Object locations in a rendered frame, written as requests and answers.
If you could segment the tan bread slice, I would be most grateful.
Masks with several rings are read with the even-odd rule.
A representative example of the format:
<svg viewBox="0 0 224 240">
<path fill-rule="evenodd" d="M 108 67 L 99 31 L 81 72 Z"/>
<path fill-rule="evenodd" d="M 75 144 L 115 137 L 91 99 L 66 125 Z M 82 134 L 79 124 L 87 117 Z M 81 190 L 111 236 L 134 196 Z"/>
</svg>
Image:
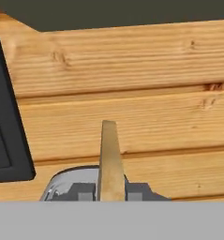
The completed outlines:
<svg viewBox="0 0 224 240">
<path fill-rule="evenodd" d="M 124 167 L 114 121 L 102 122 L 97 199 L 100 202 L 125 200 Z"/>
</svg>

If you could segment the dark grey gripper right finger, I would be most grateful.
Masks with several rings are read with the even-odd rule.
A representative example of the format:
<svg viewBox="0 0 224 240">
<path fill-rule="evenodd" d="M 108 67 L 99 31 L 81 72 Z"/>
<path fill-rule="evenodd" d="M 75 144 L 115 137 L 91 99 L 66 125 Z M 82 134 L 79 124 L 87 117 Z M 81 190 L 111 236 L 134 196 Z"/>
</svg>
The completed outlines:
<svg viewBox="0 0 224 240">
<path fill-rule="evenodd" d="M 170 198 L 155 193 L 147 183 L 126 183 L 127 202 L 169 201 Z"/>
</svg>

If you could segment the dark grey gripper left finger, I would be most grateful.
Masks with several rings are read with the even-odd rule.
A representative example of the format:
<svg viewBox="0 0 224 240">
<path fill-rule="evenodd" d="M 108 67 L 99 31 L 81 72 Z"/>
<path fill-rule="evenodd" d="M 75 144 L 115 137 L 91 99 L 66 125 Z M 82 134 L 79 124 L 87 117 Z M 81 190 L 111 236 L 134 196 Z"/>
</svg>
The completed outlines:
<svg viewBox="0 0 224 240">
<path fill-rule="evenodd" d="M 54 195 L 53 201 L 94 202 L 96 200 L 95 183 L 74 183 L 67 193 Z"/>
</svg>

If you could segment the black appliance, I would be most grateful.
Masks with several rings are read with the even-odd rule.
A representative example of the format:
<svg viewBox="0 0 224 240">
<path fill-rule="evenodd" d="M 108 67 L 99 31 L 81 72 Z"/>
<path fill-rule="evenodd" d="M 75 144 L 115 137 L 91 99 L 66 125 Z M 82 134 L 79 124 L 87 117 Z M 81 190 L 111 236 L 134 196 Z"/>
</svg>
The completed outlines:
<svg viewBox="0 0 224 240">
<path fill-rule="evenodd" d="M 36 171 L 0 41 L 0 183 L 34 179 Z"/>
</svg>

